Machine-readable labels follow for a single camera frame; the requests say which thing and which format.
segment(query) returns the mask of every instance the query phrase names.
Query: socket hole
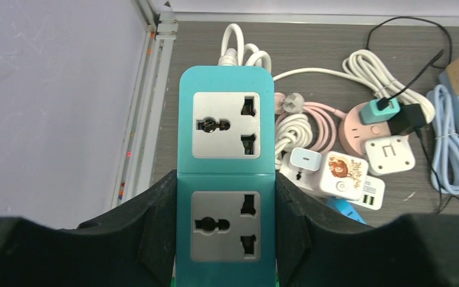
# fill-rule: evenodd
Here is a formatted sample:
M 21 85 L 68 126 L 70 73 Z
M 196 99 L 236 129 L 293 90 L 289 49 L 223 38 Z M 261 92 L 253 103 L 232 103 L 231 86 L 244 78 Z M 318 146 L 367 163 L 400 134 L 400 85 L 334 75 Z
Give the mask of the socket hole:
M 256 242 L 256 236 L 240 236 L 240 241 L 244 247 L 244 254 L 254 255 L 254 243 Z
M 226 219 L 219 219 L 219 221 L 217 222 L 218 223 L 218 227 L 219 227 L 219 230 L 228 230 L 230 229 L 230 222 L 227 221 Z
M 219 219 L 216 222 L 212 217 L 205 217 L 202 220 L 195 220 L 194 228 L 201 229 L 205 232 L 212 232 L 216 228 L 218 230 L 228 230 L 230 228 L 230 222 L 226 219 Z
M 242 106 L 241 115 L 256 115 L 256 110 L 254 109 L 254 97 L 245 97 L 244 105 Z
M 240 214 L 256 214 L 256 209 L 254 208 L 254 194 L 246 194 L 244 196 L 244 204 L 240 209 Z
M 221 120 L 217 122 L 214 118 L 205 118 L 203 120 L 196 121 L 196 129 L 202 130 L 206 133 L 212 133 L 216 129 L 221 131 L 229 130 L 230 129 L 230 121 L 228 120 Z
M 251 136 L 240 136 L 240 140 L 244 146 L 244 154 L 254 154 L 254 142 L 256 141 L 256 136 L 254 134 Z
M 195 220 L 194 227 L 196 229 L 201 229 L 206 232 L 212 232 L 217 227 L 217 223 L 211 217 L 205 217 L 202 220 Z

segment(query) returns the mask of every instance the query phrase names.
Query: round pink power strip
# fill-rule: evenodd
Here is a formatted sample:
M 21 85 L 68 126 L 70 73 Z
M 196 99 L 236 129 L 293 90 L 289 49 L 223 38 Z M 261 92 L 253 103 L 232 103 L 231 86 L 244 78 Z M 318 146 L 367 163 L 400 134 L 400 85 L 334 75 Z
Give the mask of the round pink power strip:
M 366 104 L 361 103 L 351 109 L 339 126 L 339 140 L 342 148 L 353 157 L 363 158 L 366 141 L 391 136 L 386 122 L 367 126 L 361 124 L 359 113 Z

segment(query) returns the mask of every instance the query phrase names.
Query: gray table surface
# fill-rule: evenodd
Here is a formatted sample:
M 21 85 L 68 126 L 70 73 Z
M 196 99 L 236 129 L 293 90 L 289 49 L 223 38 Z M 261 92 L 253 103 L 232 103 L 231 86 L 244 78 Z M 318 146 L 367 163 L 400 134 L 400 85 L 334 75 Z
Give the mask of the gray table surface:
M 178 93 L 182 73 L 197 65 L 217 65 L 222 33 L 228 23 L 181 22 L 170 65 L 161 131 L 154 166 L 153 181 L 176 168 L 178 132 Z M 246 43 L 254 43 L 272 58 L 272 74 L 291 69 L 318 67 L 341 71 L 342 61 L 364 47 L 370 26 L 241 23 Z M 453 57 L 459 56 L 459 27 L 448 28 L 453 39 Z M 371 48 L 401 82 L 407 83 L 441 49 L 446 61 L 447 40 L 436 27 L 384 26 L 372 37 Z M 437 83 L 440 70 L 430 68 L 412 88 L 426 94 Z M 276 82 L 276 91 L 298 92 L 305 100 L 325 103 L 349 111 L 358 103 L 373 99 L 371 91 L 342 78 L 325 74 L 294 75 Z M 424 131 L 427 145 L 433 145 L 433 133 Z M 356 206 L 365 221 L 373 226 L 390 222 L 407 212 L 433 212 L 438 194 L 429 180 L 429 169 L 415 136 L 410 143 L 416 166 L 403 173 L 382 176 L 386 183 L 384 203 L 373 211 Z M 336 143 L 335 151 L 343 151 Z M 452 200 L 444 213 L 459 214 L 459 202 Z

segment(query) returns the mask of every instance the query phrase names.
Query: sticker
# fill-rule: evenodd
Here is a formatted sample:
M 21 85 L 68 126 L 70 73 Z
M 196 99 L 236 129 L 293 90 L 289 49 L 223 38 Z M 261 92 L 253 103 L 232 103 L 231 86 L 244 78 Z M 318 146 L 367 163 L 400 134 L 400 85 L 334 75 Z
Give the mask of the sticker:
M 362 162 L 348 160 L 345 157 L 331 156 L 328 158 L 328 166 L 332 175 L 336 178 L 350 178 L 353 187 L 359 188 L 362 184 Z

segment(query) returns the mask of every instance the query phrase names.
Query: black cable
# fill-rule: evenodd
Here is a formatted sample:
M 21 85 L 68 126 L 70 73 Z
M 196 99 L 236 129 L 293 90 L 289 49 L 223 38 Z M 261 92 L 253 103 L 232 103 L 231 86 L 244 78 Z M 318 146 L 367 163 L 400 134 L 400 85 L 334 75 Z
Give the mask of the black cable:
M 446 202 L 444 204 L 442 203 L 441 189 L 445 190 L 446 188 L 444 188 L 444 186 L 440 183 L 439 175 L 437 174 L 437 172 L 434 170 L 434 168 L 432 166 L 432 161 L 430 160 L 429 154 L 427 152 L 427 148 L 426 148 L 425 143 L 423 141 L 423 134 L 421 133 L 421 129 L 415 129 L 415 131 L 416 131 L 416 135 L 418 136 L 418 139 L 420 140 L 421 149 L 423 150 L 423 154 L 425 155 L 425 158 L 427 159 L 427 164 L 429 165 L 430 170 L 434 173 L 436 181 L 437 181 L 437 185 L 439 187 L 439 190 L 438 190 L 438 192 L 439 192 L 439 207 L 437 208 L 437 211 L 436 211 L 436 213 L 439 214 L 448 206 L 449 201 L 452 198 L 455 198 L 455 199 L 457 199 L 459 201 L 459 196 L 450 195 L 448 197 L 448 199 L 446 200 Z
M 365 45 L 365 49 L 369 50 L 369 51 L 371 50 L 371 48 L 370 48 L 371 36 L 372 36 L 372 33 L 375 30 L 377 30 L 382 25 L 384 25 L 384 24 L 386 24 L 388 22 L 391 22 L 393 20 L 397 20 L 397 19 L 410 19 L 410 20 L 426 22 L 426 23 L 433 24 L 433 25 L 439 27 L 439 29 L 441 29 L 441 31 L 446 35 L 446 38 L 448 39 L 448 44 L 449 44 L 448 64 L 446 64 L 444 66 L 439 66 L 439 65 L 434 65 L 434 63 L 432 63 L 431 66 L 433 68 L 436 68 L 436 69 L 446 69 L 446 67 L 449 65 L 449 63 L 451 63 L 452 54 L 453 54 L 453 43 L 451 41 L 451 35 L 449 34 L 448 30 L 444 26 L 442 26 L 441 24 L 436 23 L 434 21 L 427 20 L 427 19 L 422 19 L 422 18 L 418 18 L 418 17 L 410 17 L 410 16 L 398 16 L 398 17 L 393 17 L 391 19 L 388 19 L 388 20 L 382 22 L 381 24 L 375 26 L 374 28 L 372 28 L 372 30 L 369 32 L 369 35 L 367 36 L 367 43 Z
M 444 54 L 444 50 L 439 51 L 439 52 L 434 56 L 434 58 L 432 58 L 432 59 L 425 65 L 425 67 L 423 67 L 423 68 L 421 69 L 421 71 L 420 71 L 418 74 L 416 74 L 416 76 L 414 76 L 414 78 L 413 78 L 407 85 L 405 85 L 405 87 L 404 87 L 403 89 L 401 89 L 400 91 L 398 91 L 396 94 L 392 95 L 391 97 L 384 97 L 384 98 L 380 99 L 380 100 L 377 102 L 377 108 L 378 108 L 380 111 L 382 111 L 383 109 L 386 109 L 386 107 L 388 106 L 388 103 L 389 103 L 392 99 L 394 99 L 394 98 L 400 96 L 400 94 L 402 94 L 404 91 L 406 91 L 408 88 L 410 88 L 410 87 L 414 84 L 414 82 L 416 82 L 416 81 L 421 77 L 421 75 L 423 75 L 423 73 L 425 73 L 425 71 L 426 71 L 432 64 L 434 64 L 435 61 L 439 60 L 439 58 L 442 57 L 443 54 Z

